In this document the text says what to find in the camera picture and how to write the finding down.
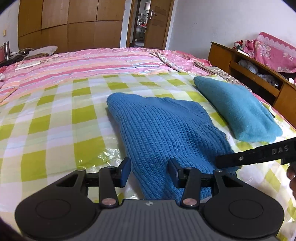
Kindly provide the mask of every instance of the doorway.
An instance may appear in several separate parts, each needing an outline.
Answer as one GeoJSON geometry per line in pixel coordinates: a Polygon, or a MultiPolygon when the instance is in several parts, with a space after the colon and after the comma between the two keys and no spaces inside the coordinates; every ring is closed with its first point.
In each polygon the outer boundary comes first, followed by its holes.
{"type": "Polygon", "coordinates": [[[132,0],[127,47],[165,49],[174,0],[132,0]]]}

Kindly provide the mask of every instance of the white round object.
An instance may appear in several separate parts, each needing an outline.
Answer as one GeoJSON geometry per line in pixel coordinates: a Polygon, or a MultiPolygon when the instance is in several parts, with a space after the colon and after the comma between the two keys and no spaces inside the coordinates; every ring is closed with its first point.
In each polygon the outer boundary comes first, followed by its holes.
{"type": "Polygon", "coordinates": [[[294,81],[292,78],[289,78],[289,82],[290,82],[291,84],[294,84],[294,83],[295,83],[295,81],[294,81]]]}

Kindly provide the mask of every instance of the bed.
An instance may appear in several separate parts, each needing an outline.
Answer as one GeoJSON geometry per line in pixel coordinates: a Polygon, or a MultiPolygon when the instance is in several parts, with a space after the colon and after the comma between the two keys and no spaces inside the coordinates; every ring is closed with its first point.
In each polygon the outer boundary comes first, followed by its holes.
{"type": "MultiPolygon", "coordinates": [[[[125,157],[118,127],[107,111],[106,99],[112,93],[196,101],[226,133],[235,152],[267,144],[233,138],[225,120],[194,87],[196,75],[226,81],[194,64],[210,66],[207,60],[141,48],[82,50],[40,60],[40,65],[27,69],[15,71],[16,64],[7,67],[0,89],[0,216],[15,229],[14,211],[24,198],[79,166],[97,172],[105,166],[118,166],[125,157]]],[[[283,130],[276,142],[296,137],[296,130],[256,97],[283,130]]],[[[272,161],[244,166],[237,172],[240,179],[282,205],[285,221],[280,240],[294,240],[296,235],[296,207],[287,168],[272,161]]],[[[117,195],[119,200],[143,197],[132,174],[117,195]]],[[[98,202],[98,190],[90,188],[89,198],[98,202]]]]}

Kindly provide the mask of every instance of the pink floral bedding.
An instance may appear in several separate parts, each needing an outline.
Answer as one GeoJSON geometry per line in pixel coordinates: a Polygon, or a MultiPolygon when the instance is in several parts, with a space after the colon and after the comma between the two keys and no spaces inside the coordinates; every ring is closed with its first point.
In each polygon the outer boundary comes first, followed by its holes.
{"type": "Polygon", "coordinates": [[[296,48],[292,45],[264,32],[253,41],[247,40],[245,45],[245,53],[270,69],[284,73],[296,72],[296,48]]]}
{"type": "Polygon", "coordinates": [[[3,71],[5,82],[0,89],[1,104],[70,79],[99,74],[157,74],[178,70],[208,75],[197,68],[194,62],[199,61],[210,66],[209,61],[190,54],[142,48],[89,49],[55,54],[40,60],[40,65],[27,69],[15,71],[19,64],[30,63],[36,59],[18,62],[3,71]],[[151,54],[152,52],[159,53],[167,61],[163,62],[162,58],[151,54]]]}

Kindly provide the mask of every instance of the white lace trim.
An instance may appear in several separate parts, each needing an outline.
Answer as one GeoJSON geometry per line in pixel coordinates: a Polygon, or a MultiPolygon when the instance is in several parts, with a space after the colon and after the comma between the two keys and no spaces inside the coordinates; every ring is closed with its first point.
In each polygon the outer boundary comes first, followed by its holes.
{"type": "Polygon", "coordinates": [[[257,39],[265,44],[268,44],[271,47],[281,50],[281,51],[291,55],[292,57],[296,58],[296,50],[290,49],[289,46],[285,46],[284,44],[279,44],[278,41],[274,42],[273,39],[269,39],[268,37],[264,37],[263,35],[259,35],[257,39]]]}

